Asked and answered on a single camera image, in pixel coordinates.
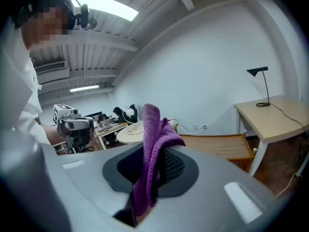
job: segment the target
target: white ceiling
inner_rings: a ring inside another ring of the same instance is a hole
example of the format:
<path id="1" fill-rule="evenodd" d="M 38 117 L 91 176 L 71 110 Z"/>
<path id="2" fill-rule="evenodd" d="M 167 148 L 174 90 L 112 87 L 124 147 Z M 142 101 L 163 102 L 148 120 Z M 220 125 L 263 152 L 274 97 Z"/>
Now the white ceiling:
<path id="1" fill-rule="evenodd" d="M 30 52 L 35 67 L 65 60 L 71 74 L 76 71 L 97 70 L 97 77 L 83 76 L 67 78 L 59 76 L 59 80 L 45 83 L 39 90 L 39 99 L 46 102 L 52 94 L 55 97 L 68 96 L 68 89 L 84 85 L 100 84 L 100 87 L 109 87 L 116 75 L 145 47 L 155 36 L 177 20 L 190 12 L 183 3 L 186 0 L 115 0 L 139 12 L 130 22 L 116 15 L 90 10 L 89 17 L 94 17 L 98 25 L 90 31 L 88 45 L 87 33 L 80 26 L 75 26 L 72 35 L 59 36 L 48 45 L 38 46 Z M 176 13 L 181 9 L 185 13 Z M 113 70 L 113 77 L 104 75 L 104 71 Z"/>

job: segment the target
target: black mesh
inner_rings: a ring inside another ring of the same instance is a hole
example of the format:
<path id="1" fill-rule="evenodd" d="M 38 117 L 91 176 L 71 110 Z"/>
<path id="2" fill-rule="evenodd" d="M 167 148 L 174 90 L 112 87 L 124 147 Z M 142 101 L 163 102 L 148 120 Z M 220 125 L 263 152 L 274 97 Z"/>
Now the black mesh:
<path id="1" fill-rule="evenodd" d="M 177 156 L 162 150 L 159 157 L 159 170 L 161 185 L 170 182 L 183 173 L 184 163 Z"/>
<path id="2" fill-rule="evenodd" d="M 135 184 L 140 177 L 143 166 L 143 148 L 133 152 L 117 164 L 119 173 Z"/>

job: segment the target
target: round white table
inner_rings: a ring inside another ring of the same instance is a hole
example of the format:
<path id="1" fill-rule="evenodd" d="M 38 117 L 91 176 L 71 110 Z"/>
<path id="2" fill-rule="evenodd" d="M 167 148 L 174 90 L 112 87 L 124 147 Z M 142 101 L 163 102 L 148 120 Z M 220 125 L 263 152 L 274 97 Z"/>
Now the round white table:
<path id="1" fill-rule="evenodd" d="M 175 124 L 175 120 L 171 119 L 169 121 L 169 124 L 173 127 Z M 137 129 L 135 131 L 131 131 L 134 126 L 136 126 Z M 117 134 L 117 140 L 123 144 L 143 142 L 143 138 L 144 138 L 143 121 L 139 121 L 135 124 L 125 127 Z"/>

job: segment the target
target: wooden table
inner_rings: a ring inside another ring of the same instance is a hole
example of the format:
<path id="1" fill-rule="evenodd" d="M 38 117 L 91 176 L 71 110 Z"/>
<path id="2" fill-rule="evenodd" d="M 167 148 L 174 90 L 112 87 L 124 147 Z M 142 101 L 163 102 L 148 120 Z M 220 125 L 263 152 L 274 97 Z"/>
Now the wooden table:
<path id="1" fill-rule="evenodd" d="M 127 127 L 127 123 L 121 123 L 119 125 L 116 125 L 116 126 L 113 126 L 113 127 L 109 128 L 107 131 L 102 131 L 102 132 L 98 132 L 98 129 L 95 128 L 96 135 L 97 135 L 97 137 L 98 137 L 98 139 L 99 139 L 103 149 L 106 149 L 106 147 L 105 147 L 105 144 L 104 144 L 104 142 L 102 140 L 102 137 L 104 137 L 104 136 L 106 136 L 108 134 L 111 134 L 111 133 L 113 133 L 115 131 L 121 130 L 121 129 L 125 128 L 125 127 Z"/>
<path id="2" fill-rule="evenodd" d="M 174 119 L 169 120 L 169 124 L 173 127 L 175 124 Z M 127 128 L 121 130 L 117 134 L 117 140 L 123 144 L 131 144 L 136 142 L 143 142 L 144 138 L 144 126 L 143 121 L 136 122 L 135 124 L 129 125 Z"/>
<path id="3" fill-rule="evenodd" d="M 287 139 L 309 130 L 309 106 L 302 101 L 295 101 L 283 96 L 269 98 L 270 103 L 282 109 L 287 116 L 302 123 L 304 127 L 284 116 L 282 111 L 272 104 L 266 107 L 256 106 L 258 102 L 266 101 L 267 99 L 262 99 L 235 104 L 239 120 L 237 122 L 237 133 L 240 124 L 239 114 L 241 114 L 260 139 L 256 156 L 249 170 L 251 176 L 254 175 L 260 165 L 269 143 Z"/>

